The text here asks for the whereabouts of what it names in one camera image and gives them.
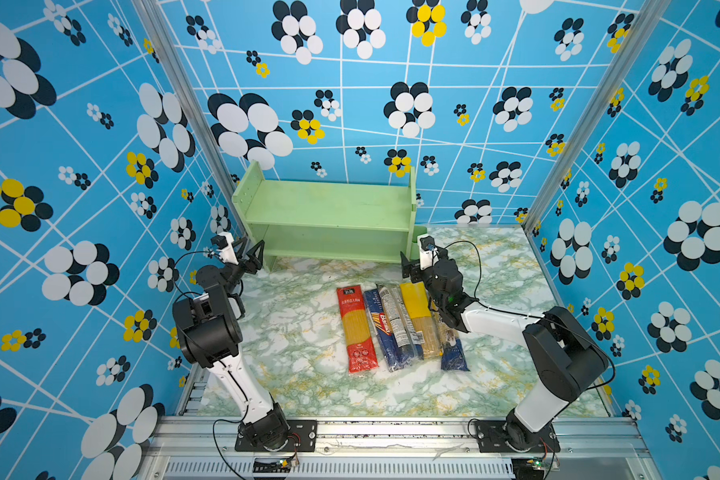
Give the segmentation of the red spaghetti bag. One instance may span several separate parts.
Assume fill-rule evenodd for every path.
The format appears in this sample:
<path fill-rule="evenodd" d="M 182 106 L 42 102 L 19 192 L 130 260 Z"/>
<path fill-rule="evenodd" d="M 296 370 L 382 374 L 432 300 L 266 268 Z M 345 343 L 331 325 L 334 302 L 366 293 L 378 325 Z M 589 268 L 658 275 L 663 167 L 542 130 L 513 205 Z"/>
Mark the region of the red spaghetti bag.
<path fill-rule="evenodd" d="M 361 286 L 339 287 L 336 292 L 346 340 L 349 373 L 361 373 L 376 369 L 378 360 L 371 338 Z"/>

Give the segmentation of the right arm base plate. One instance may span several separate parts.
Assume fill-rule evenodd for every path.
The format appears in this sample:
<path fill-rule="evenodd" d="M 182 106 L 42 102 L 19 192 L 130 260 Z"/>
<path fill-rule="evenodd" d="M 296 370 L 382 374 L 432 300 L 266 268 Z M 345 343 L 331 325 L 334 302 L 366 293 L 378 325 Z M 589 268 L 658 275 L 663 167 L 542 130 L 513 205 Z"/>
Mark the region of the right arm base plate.
<path fill-rule="evenodd" d="M 481 453 L 551 455 L 561 451 L 557 434 L 551 424 L 539 432 L 530 432 L 520 423 L 471 419 L 467 431 L 476 440 Z"/>

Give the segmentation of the yellow spaghetti bag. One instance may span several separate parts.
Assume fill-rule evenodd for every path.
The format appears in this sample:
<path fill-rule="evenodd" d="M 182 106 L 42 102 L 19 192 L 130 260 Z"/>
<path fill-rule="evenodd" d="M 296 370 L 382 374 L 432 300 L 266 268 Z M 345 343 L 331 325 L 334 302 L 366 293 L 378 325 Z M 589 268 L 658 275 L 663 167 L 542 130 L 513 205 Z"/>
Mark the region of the yellow spaghetti bag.
<path fill-rule="evenodd" d="M 431 314 L 429 299 L 423 283 L 400 285 L 403 303 L 413 325 L 416 338 L 420 339 L 424 359 L 434 359 L 442 354 L 438 328 Z"/>

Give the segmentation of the green wooden shelf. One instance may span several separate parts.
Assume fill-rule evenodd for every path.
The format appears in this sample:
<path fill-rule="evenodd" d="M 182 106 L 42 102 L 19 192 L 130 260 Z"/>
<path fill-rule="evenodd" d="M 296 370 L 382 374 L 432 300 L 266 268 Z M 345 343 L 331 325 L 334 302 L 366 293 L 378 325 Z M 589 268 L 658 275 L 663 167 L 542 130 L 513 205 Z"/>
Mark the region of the green wooden shelf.
<path fill-rule="evenodd" d="M 265 268 L 284 257 L 400 263 L 418 256 L 415 180 L 406 186 L 267 180 L 257 163 L 232 195 Z"/>

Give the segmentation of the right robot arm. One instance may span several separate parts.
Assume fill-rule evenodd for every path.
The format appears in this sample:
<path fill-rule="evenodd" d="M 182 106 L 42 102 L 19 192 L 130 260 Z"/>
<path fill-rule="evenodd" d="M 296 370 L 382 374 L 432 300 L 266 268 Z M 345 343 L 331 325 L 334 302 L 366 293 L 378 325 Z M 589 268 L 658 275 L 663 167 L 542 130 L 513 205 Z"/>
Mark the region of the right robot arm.
<path fill-rule="evenodd" d="M 497 337 L 525 348 L 536 370 L 530 392 L 507 414 L 507 445 L 528 451 L 540 433 L 611 366 L 610 359 L 574 316 L 563 307 L 542 314 L 510 313 L 482 305 L 466 293 L 463 275 L 443 248 L 420 253 L 417 261 L 401 255 L 402 276 L 422 285 L 448 327 L 465 334 Z"/>

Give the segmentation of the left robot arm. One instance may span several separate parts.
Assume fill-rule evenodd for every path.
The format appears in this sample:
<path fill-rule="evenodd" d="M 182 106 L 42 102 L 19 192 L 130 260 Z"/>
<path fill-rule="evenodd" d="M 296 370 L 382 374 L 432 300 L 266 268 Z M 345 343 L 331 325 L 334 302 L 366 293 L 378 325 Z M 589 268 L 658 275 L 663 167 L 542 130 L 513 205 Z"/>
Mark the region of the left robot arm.
<path fill-rule="evenodd" d="M 200 294 L 181 295 L 172 306 L 184 358 L 210 372 L 225 387 L 241 412 L 239 434 L 251 446 L 275 451 L 288 440 L 290 427 L 280 405 L 256 380 L 243 356 L 239 320 L 245 315 L 243 276 L 263 268 L 265 243 L 246 249 L 245 238 L 225 232 L 211 239 L 221 266 L 196 273 Z"/>

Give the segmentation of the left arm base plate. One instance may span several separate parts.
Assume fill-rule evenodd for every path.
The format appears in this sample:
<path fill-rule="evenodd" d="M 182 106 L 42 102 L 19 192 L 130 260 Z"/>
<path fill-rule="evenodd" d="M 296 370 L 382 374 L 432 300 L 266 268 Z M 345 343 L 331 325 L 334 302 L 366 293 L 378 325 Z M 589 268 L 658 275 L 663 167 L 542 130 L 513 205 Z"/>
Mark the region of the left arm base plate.
<path fill-rule="evenodd" d="M 255 453 L 312 453 L 316 448 L 318 422 L 307 419 L 289 419 L 273 430 L 241 427 L 234 450 Z"/>

